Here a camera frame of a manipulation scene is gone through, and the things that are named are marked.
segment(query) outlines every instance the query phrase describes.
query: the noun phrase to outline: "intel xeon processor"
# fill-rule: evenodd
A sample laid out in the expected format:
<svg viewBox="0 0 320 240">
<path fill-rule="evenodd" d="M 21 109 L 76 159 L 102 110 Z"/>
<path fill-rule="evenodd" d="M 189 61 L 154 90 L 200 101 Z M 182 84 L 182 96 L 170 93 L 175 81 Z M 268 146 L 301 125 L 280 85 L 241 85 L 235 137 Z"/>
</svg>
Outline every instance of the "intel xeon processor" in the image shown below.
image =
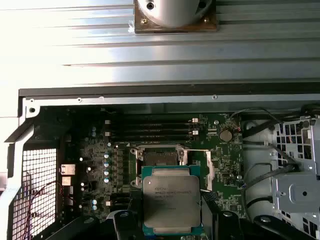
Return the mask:
<svg viewBox="0 0 320 240">
<path fill-rule="evenodd" d="M 153 167 L 142 186 L 144 226 L 154 234 L 191 234 L 201 224 L 200 182 L 188 167 Z"/>
</svg>

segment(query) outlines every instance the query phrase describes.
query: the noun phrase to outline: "capacitor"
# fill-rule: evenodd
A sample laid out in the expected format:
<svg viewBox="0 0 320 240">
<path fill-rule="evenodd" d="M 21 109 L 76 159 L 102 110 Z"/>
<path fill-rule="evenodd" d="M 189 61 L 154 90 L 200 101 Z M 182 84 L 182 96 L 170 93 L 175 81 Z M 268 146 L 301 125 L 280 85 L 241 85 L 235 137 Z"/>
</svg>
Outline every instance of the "capacitor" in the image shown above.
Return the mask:
<svg viewBox="0 0 320 240">
<path fill-rule="evenodd" d="M 224 142 L 230 142 L 233 138 L 233 134 L 230 130 L 225 129 L 222 132 L 220 132 L 219 137 Z"/>
<path fill-rule="evenodd" d="M 81 156 L 81 157 L 79 157 L 79 161 L 80 162 L 85 162 L 85 161 L 89 161 L 90 160 L 90 158 L 89 157 L 86 157 L 86 156 Z"/>
</svg>

